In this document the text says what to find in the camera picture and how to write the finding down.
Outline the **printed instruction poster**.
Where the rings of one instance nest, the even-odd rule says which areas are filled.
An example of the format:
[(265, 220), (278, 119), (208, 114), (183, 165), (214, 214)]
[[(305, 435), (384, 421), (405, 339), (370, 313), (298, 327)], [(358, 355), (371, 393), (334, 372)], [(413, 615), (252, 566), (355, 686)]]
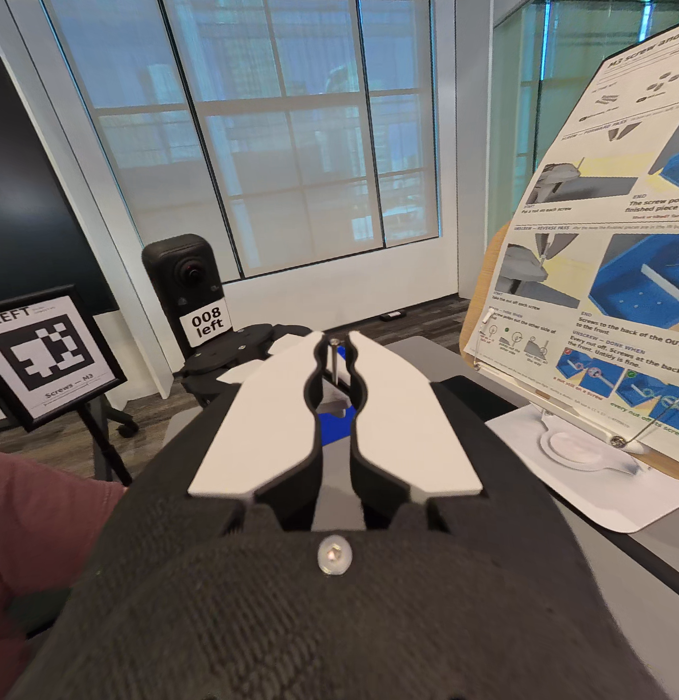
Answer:
[(679, 23), (604, 60), (505, 235), (468, 352), (679, 461)]

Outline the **white poster clip holder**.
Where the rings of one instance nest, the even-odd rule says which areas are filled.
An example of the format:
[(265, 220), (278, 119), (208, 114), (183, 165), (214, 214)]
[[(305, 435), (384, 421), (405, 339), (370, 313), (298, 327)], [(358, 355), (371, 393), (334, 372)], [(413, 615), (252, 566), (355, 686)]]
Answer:
[(539, 448), (560, 466), (590, 473), (615, 470), (631, 476), (650, 470), (628, 453), (548, 411), (542, 411), (540, 422), (545, 431), (538, 439)]

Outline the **dark wall screen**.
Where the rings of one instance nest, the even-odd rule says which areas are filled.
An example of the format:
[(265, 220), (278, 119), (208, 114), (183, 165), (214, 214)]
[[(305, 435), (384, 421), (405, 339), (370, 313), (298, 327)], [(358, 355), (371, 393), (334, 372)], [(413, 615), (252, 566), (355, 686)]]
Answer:
[(0, 57), (0, 302), (64, 285), (93, 316), (118, 310)]

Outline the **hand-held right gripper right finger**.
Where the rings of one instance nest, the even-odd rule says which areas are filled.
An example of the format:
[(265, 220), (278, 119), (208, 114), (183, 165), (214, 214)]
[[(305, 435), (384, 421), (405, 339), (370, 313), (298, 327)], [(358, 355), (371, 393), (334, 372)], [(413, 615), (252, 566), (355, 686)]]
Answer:
[(424, 504), (482, 492), (426, 375), (358, 331), (347, 337), (346, 367), (356, 410), (350, 473), (364, 504)]

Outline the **white base sheet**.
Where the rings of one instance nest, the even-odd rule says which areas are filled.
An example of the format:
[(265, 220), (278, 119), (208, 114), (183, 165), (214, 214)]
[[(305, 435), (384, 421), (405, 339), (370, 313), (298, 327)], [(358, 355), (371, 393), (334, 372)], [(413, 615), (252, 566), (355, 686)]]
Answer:
[(542, 409), (520, 407), (486, 425), (547, 486), (600, 526), (635, 533), (679, 508), (679, 480), (650, 468), (635, 476), (615, 470), (576, 471), (550, 460), (539, 448)]

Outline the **blue plastic parts bin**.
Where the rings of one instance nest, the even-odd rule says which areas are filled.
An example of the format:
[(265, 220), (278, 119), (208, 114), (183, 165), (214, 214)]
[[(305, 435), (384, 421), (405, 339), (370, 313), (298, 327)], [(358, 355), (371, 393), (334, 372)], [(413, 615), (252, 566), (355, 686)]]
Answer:
[(349, 407), (344, 411), (344, 416), (338, 417), (330, 413), (318, 415), (321, 427), (321, 444), (323, 447), (347, 438), (351, 435), (352, 423), (356, 411)]

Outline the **black desk mat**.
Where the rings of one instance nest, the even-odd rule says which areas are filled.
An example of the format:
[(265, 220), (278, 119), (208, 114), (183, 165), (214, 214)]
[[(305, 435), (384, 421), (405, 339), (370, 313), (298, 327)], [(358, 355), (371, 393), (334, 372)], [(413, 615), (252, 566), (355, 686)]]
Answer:
[[(517, 409), (517, 406), (511, 404), (506, 399), (496, 395), (463, 375), (457, 375), (438, 382), (437, 385), (443, 389), (447, 389), (451, 394), (461, 400), (483, 422), (509, 414)], [(679, 596), (678, 569), (670, 565), (654, 551), (629, 534), (618, 533), (593, 522), (588, 516), (580, 512), (579, 509), (555, 492), (550, 486), (546, 486), (546, 489), (567, 511), (575, 514), (580, 520), (596, 530), (621, 552)]]

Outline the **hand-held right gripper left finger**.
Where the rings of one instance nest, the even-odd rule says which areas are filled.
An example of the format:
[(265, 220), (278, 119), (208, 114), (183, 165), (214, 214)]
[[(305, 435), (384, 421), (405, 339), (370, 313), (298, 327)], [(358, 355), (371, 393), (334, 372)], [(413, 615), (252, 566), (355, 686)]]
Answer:
[(240, 385), (188, 494), (250, 502), (316, 456), (325, 366), (321, 331), (263, 361)]

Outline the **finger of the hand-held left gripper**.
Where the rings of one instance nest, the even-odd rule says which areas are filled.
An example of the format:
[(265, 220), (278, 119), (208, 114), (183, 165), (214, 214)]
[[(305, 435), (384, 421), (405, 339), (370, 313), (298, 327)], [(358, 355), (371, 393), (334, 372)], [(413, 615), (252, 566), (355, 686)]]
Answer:
[(257, 372), (265, 361), (251, 360), (221, 372), (216, 381), (226, 384), (243, 384), (250, 376)]
[[(292, 334), (284, 335), (272, 343), (270, 356), (282, 354), (309, 339), (312, 335), (309, 334), (303, 337)], [(331, 383), (327, 378), (326, 370), (323, 370), (320, 374), (320, 388), (321, 398), (316, 407), (316, 413), (318, 415), (345, 417), (347, 409), (350, 407), (350, 399), (343, 390)]]

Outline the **large gridded window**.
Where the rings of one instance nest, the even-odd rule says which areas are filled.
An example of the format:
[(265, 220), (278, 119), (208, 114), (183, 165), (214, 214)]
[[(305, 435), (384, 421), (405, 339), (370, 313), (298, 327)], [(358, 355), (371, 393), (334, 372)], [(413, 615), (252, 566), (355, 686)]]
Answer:
[(42, 1), (141, 240), (136, 185), (237, 281), (442, 234), (433, 1)]

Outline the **framed marker sign on stand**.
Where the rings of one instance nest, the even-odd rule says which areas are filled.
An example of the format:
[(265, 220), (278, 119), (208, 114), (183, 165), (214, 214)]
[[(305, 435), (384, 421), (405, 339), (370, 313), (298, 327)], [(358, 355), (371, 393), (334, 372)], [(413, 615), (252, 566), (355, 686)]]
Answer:
[(90, 410), (127, 376), (74, 284), (0, 302), (0, 404), (27, 433), (74, 412), (123, 486), (133, 477)]

